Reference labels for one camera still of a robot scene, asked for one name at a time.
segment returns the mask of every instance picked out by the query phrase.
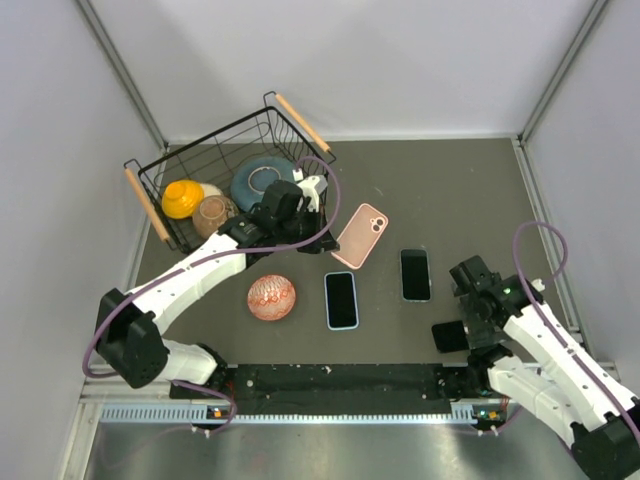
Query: blue bowl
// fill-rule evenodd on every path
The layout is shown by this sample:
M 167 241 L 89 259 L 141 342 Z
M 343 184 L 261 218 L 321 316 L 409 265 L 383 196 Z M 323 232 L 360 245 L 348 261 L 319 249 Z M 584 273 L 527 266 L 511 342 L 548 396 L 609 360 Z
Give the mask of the blue bowl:
M 231 198 L 245 212 L 262 200 L 265 190 L 276 180 L 295 183 L 294 165 L 280 157 L 262 157 L 240 167 L 231 180 Z

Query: wire basket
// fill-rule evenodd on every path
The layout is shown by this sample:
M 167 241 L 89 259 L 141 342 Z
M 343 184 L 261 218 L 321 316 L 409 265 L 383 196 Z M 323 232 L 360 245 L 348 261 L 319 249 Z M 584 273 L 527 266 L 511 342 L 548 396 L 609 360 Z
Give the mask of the wire basket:
M 264 95 L 264 108 L 261 110 L 180 147 L 147 166 L 142 167 L 137 160 L 130 160 L 125 163 L 125 173 L 152 225 L 171 249 L 189 254 L 198 249 L 205 240 L 196 232 L 191 217 L 175 220 L 167 217 L 162 211 L 162 195 L 169 183 L 181 179 L 209 183 L 220 188 L 231 198 L 230 186 L 234 174 L 251 159 L 273 156 L 286 158 L 295 164 L 302 157 L 320 157 L 316 148 L 298 128 L 275 106 L 268 103 L 271 98 L 275 99 L 315 141 L 324 153 L 321 158 L 329 164 L 336 160 L 329 145 L 280 94 L 275 92 Z M 132 163 L 139 167 L 139 182 L 130 169 Z M 306 175 L 327 176 L 325 168 L 311 160 L 303 162 L 302 169 Z M 320 197 L 322 206 L 326 203 L 326 197 L 325 190 Z

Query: smartphone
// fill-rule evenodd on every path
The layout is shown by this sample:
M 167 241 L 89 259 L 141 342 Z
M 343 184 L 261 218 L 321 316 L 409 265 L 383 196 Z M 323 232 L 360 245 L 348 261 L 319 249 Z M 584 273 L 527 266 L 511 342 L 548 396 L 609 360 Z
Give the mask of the smartphone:
M 402 298 L 407 302 L 431 300 L 431 273 L 427 251 L 420 248 L 400 251 Z
M 438 323 L 431 327 L 436 349 L 440 353 L 460 352 L 469 350 L 467 334 L 461 320 L 456 322 Z
M 384 214 L 363 203 L 338 237 L 340 250 L 331 255 L 347 267 L 359 269 L 388 224 L 389 219 Z
M 324 292 L 329 329 L 351 330 L 356 328 L 359 321 L 353 273 L 327 273 L 324 276 Z

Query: black smartphone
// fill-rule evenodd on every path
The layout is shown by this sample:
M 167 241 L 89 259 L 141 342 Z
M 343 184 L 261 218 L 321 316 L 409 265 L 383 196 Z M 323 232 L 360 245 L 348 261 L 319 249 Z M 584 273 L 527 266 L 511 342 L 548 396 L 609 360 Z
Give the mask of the black smartphone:
M 334 272 L 324 276 L 327 325 L 330 330 L 351 330 L 358 326 L 358 304 L 353 273 Z
M 460 352 L 469 350 L 467 334 L 461 320 L 456 322 L 438 323 L 431 327 L 436 349 L 440 353 Z
M 431 300 L 431 274 L 427 251 L 407 248 L 400 251 L 402 298 L 407 302 Z

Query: robotic arm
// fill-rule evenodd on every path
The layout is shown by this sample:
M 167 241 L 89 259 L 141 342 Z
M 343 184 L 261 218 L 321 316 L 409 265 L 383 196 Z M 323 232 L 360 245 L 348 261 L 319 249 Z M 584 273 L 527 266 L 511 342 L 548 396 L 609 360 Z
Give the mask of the robotic arm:
M 478 256 L 450 273 L 464 312 L 471 350 L 468 373 L 474 388 L 520 403 L 571 448 L 589 478 L 624 478 L 638 470 L 640 447 L 627 424 L 629 419 L 636 427 L 640 424 L 637 396 L 611 378 L 571 337 L 540 292 L 530 285 L 549 324 L 516 275 L 502 280 Z M 502 345 L 507 337 L 540 363 L 549 380 L 525 368 Z
M 276 245 L 309 239 L 326 225 L 320 205 L 326 179 L 302 179 L 301 171 L 296 175 L 297 184 L 271 184 L 250 212 L 229 219 L 198 250 L 158 279 L 125 294 L 113 289 L 104 295 L 96 329 L 127 296 L 146 291 L 111 321 L 96 344 L 96 351 L 131 387 L 140 388 L 157 379 L 184 380 L 213 389 L 226 382 L 227 364 L 215 351 L 204 345 L 164 340 L 162 335 L 184 310 L 216 285 L 282 249 Z M 298 250 L 321 253 L 336 248 L 337 243 L 327 232 Z M 210 258 L 234 250 L 240 251 Z

